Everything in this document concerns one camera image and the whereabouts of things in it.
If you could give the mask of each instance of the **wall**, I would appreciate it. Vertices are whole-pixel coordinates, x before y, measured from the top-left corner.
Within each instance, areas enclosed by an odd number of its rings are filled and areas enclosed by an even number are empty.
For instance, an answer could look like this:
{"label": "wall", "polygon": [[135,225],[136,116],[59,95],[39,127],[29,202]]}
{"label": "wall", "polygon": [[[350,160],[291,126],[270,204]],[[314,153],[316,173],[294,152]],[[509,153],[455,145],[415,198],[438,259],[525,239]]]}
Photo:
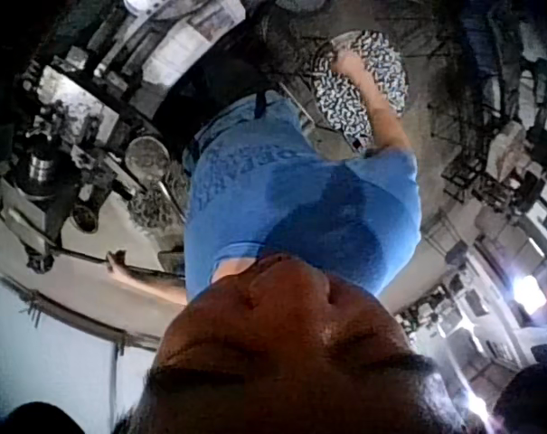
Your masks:
{"label": "wall", "polygon": [[87,433],[109,432],[119,413],[137,402],[154,354],[127,349],[113,378],[112,343],[45,315],[36,328],[26,311],[16,294],[0,286],[0,419],[26,402],[44,401]]}

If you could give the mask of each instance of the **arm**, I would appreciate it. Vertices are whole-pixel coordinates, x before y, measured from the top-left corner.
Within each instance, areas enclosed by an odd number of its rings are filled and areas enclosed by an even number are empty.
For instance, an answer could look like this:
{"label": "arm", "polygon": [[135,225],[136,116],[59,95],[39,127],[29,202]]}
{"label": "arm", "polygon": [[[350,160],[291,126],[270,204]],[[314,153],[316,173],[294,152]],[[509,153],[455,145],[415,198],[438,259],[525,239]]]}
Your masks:
{"label": "arm", "polygon": [[180,286],[181,279],[159,278],[137,274],[125,266],[125,252],[109,253],[108,273],[113,280],[139,291],[146,292],[177,305],[186,305],[186,289]]}
{"label": "arm", "polygon": [[365,69],[363,59],[354,52],[340,51],[334,72],[347,77],[362,94],[378,147],[411,151],[410,140],[400,120],[391,111],[390,103],[375,84],[372,73]]}

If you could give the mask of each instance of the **nose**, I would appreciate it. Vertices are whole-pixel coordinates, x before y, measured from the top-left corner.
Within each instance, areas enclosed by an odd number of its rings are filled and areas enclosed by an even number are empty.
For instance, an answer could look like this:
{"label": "nose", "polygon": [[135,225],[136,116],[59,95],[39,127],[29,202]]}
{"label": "nose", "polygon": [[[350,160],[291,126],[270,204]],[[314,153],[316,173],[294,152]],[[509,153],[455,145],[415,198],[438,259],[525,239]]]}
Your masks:
{"label": "nose", "polygon": [[333,323],[330,287],[324,272],[300,259],[276,255],[260,262],[247,290],[261,342],[289,357],[323,348]]}

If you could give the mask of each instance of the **hand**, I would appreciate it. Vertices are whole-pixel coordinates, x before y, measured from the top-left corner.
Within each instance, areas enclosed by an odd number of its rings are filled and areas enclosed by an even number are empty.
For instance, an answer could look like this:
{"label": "hand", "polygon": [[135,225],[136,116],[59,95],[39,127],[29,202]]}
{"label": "hand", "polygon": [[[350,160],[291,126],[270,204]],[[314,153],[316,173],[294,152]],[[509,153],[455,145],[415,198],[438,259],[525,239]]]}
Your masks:
{"label": "hand", "polygon": [[372,74],[367,73],[360,55],[350,50],[340,50],[337,53],[332,71],[344,75],[354,84],[358,84],[365,76],[372,77]]}
{"label": "hand", "polygon": [[135,280],[131,271],[125,265],[125,257],[127,253],[124,250],[119,250],[116,253],[107,253],[107,270],[108,275],[120,283],[130,283]]}

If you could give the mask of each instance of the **man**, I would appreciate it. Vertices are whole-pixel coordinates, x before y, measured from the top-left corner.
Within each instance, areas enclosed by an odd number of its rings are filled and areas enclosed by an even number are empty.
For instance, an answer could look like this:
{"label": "man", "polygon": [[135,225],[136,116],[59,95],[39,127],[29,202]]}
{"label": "man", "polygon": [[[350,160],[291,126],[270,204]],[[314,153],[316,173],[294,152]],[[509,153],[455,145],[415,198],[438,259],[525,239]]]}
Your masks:
{"label": "man", "polygon": [[[410,141],[352,52],[381,152],[329,163],[268,92],[198,136],[185,234],[188,307],[168,327],[126,432],[455,432],[431,361],[375,298],[420,238]],[[112,276],[184,302],[170,284]]]}

